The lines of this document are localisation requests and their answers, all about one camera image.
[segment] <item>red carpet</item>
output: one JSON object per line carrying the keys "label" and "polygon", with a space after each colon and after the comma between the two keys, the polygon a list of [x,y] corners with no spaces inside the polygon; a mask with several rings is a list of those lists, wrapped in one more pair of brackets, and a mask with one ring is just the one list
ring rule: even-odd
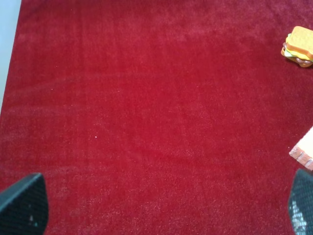
{"label": "red carpet", "polygon": [[307,0],[23,0],[0,189],[47,183],[47,235],[291,235],[288,152],[313,70],[281,54]]}

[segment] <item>black mesh object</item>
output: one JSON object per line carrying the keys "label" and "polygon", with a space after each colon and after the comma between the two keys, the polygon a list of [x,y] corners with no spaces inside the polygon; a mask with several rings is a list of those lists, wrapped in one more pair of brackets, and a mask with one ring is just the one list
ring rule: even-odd
{"label": "black mesh object", "polygon": [[313,235],[313,175],[298,170],[288,202],[289,216],[296,235]]}
{"label": "black mesh object", "polygon": [[42,235],[47,222],[42,174],[30,174],[0,193],[0,235]]}

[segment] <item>carpet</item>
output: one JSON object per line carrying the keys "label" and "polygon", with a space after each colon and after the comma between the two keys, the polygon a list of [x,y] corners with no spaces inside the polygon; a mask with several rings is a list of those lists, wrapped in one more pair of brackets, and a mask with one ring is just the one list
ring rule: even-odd
{"label": "carpet", "polygon": [[281,56],[308,0],[23,0],[0,189],[46,180],[47,235],[291,235],[288,152],[313,70]]}

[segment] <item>plastic sandwich toy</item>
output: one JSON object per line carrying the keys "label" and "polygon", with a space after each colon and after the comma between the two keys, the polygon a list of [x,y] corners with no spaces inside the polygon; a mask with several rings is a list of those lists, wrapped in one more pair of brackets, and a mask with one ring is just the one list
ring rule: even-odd
{"label": "plastic sandwich toy", "polygon": [[313,64],[313,30],[296,26],[283,46],[281,54],[301,67]]}

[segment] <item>carpet fiber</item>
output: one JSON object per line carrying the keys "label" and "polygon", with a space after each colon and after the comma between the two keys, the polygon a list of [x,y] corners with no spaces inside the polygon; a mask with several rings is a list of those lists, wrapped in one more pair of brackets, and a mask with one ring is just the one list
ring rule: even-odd
{"label": "carpet fiber", "polygon": [[0,189],[47,183],[47,235],[291,235],[288,152],[313,70],[281,54],[308,0],[23,0]]}

